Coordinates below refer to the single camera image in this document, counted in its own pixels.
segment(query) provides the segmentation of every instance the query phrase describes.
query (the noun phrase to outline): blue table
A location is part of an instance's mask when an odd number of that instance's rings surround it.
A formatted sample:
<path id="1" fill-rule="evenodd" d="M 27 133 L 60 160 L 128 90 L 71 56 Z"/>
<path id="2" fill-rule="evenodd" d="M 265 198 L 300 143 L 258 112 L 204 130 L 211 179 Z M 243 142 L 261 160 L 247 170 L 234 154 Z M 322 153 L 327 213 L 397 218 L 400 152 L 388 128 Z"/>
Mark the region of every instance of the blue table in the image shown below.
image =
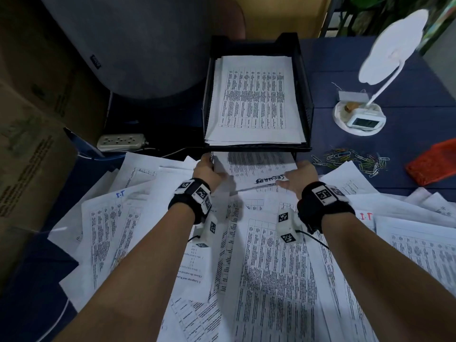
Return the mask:
<path id="1" fill-rule="evenodd" d="M 407 176 L 404 165 L 431 144 L 456 137 L 456 129 L 452 127 L 456 124 L 456 103 L 425 62 L 413 54 L 404 71 L 377 101 L 388 118 L 385 128 L 372 137 L 356 137 L 339 129 L 331 115 L 337 102 L 337 89 L 331 82 L 345 90 L 376 91 L 378 86 L 361 84 L 357 80 L 357 71 L 373 41 L 372 37 L 301 41 L 315 113 L 313 150 L 299 154 L 298 159 L 309 158 L 312 154 L 321 156 L 331 147 L 379 152 L 391 160 L 387 171 L 370 179 L 372 184 L 384 193 L 409 195 L 416 184 Z M 98 178 L 107 170 L 119 168 L 121 162 L 78 159 L 43 231 L 50 230 Z M 429 188 L 431 192 L 438 190 L 447 200 L 456 201 L 456 177 Z M 67 300 L 58 282 L 76 266 L 74 260 L 47 240 L 47 235 L 32 239 L 0 299 L 3 341 L 34 342 L 52 326 Z M 60 323 L 43 341 L 50 341 L 75 315 L 70 304 Z"/>

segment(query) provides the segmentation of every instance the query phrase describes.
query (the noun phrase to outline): electrical outlet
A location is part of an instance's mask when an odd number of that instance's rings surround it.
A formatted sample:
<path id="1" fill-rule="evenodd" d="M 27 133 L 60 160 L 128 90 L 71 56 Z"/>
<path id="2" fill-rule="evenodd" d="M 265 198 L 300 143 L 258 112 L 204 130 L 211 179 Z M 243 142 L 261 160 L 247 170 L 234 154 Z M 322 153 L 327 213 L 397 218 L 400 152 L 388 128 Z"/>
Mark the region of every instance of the electrical outlet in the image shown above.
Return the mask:
<path id="1" fill-rule="evenodd" d="M 139 150 L 144 145 L 144 134 L 104 134 L 98 139 L 97 149 L 101 152 Z"/>

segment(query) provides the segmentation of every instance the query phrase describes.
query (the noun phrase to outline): pile of paper clips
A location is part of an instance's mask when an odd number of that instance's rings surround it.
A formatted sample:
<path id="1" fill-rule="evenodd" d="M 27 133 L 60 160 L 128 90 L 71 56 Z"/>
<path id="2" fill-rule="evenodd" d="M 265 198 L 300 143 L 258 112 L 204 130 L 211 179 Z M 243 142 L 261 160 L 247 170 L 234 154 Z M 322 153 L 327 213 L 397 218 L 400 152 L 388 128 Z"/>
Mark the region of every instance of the pile of paper clips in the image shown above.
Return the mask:
<path id="1" fill-rule="evenodd" d="M 312 155 L 314 166 L 327 166 L 335 169 L 341 166 L 344 162 L 353 161 L 359 170 L 369 177 L 378 175 L 381 169 L 386 169 L 386 162 L 390 159 L 388 157 L 380 157 L 373 155 L 360 155 L 353 149 L 331 149 L 330 152 L 325 153 L 324 161 L 320 160 L 315 155 Z"/>

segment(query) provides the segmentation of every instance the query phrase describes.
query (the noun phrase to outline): brown round object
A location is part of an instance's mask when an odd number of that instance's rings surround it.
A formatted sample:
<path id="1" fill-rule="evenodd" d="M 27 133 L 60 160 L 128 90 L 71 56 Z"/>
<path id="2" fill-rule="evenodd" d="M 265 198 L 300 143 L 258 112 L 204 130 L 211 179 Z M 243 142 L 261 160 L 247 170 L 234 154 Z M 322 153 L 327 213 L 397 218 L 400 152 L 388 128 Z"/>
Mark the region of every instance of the brown round object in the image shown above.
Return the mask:
<path id="1" fill-rule="evenodd" d="M 351 113 L 356 108 L 359 108 L 360 105 L 358 102 L 347 102 L 344 109 L 347 113 Z"/>

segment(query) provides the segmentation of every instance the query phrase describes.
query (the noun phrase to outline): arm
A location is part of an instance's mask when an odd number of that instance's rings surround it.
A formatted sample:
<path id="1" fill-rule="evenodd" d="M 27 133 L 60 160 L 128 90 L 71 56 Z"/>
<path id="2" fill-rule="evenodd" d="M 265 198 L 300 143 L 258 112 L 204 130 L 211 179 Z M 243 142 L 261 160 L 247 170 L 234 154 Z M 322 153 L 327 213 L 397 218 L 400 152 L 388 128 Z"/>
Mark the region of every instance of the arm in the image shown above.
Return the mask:
<path id="1" fill-rule="evenodd" d="M 308 161 L 285 176 L 298 199 L 318 181 Z M 351 213 L 325 215 L 322 231 L 380 341 L 456 341 L 456 298 L 430 274 Z"/>
<path id="2" fill-rule="evenodd" d="M 208 154 L 193 177 L 212 191 L 222 181 Z M 155 341 L 194 221 L 190 207 L 174 204 L 55 341 Z"/>

